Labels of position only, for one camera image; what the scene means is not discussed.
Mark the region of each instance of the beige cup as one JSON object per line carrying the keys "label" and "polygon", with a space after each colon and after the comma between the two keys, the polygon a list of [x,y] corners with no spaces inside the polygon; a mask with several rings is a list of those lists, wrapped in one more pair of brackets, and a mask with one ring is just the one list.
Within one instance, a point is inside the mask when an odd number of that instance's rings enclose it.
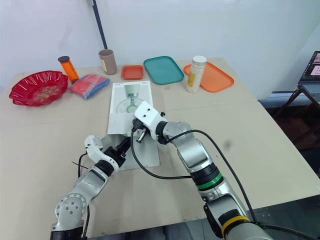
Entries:
{"label": "beige cup", "polygon": [[118,69],[114,51],[112,51],[111,49],[103,49],[99,52],[99,57],[106,74],[112,75],[117,73]]}

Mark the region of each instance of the small orange tray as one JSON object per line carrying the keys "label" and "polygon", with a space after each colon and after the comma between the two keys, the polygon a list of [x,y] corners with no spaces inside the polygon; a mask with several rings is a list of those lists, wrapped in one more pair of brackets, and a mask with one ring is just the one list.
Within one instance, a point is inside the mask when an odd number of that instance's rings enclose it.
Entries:
{"label": "small orange tray", "polygon": [[[183,71],[189,75],[191,64],[184,67]],[[217,93],[231,87],[235,80],[221,69],[217,68],[210,62],[206,62],[206,66],[202,75],[200,86],[211,93]]]}
{"label": "small orange tray", "polygon": [[122,67],[121,76],[124,80],[140,80],[144,77],[142,65],[125,65]]}

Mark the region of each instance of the green ring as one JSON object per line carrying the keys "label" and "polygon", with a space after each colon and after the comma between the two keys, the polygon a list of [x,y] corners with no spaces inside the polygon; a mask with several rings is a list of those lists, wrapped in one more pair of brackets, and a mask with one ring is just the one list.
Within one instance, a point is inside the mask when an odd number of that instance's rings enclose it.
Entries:
{"label": "green ring", "polygon": [[196,187],[201,190],[201,189],[206,189],[208,187],[211,187],[213,185],[215,185],[217,182],[220,181],[220,179],[222,178],[221,172],[219,172],[218,176],[216,176],[214,179],[212,179],[211,181],[208,181],[204,184],[201,185],[196,185]]}

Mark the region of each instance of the black pole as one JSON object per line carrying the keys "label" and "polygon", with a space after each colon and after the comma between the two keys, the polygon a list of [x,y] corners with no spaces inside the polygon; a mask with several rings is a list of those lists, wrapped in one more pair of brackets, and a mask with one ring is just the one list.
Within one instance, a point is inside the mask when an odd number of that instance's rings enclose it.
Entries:
{"label": "black pole", "polygon": [[99,11],[98,11],[98,6],[97,6],[97,3],[96,3],[96,0],[92,0],[92,3],[93,3],[92,8],[93,8],[95,19],[96,19],[96,24],[98,24],[98,28],[99,28],[99,32],[100,32],[100,36],[101,36],[101,39],[102,39],[102,42],[103,42],[104,49],[108,49],[107,42],[106,42],[106,39],[105,39],[104,30],[102,29],[102,25],[101,25],[101,20],[100,20],[100,16],[99,16]]}

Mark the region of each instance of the laptop screen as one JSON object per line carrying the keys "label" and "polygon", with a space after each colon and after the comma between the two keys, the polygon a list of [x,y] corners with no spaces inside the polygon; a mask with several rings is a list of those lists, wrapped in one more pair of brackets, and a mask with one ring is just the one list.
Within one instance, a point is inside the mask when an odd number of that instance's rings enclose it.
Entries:
{"label": "laptop screen", "polygon": [[312,55],[299,83],[319,83],[320,82],[320,51],[315,51]]}

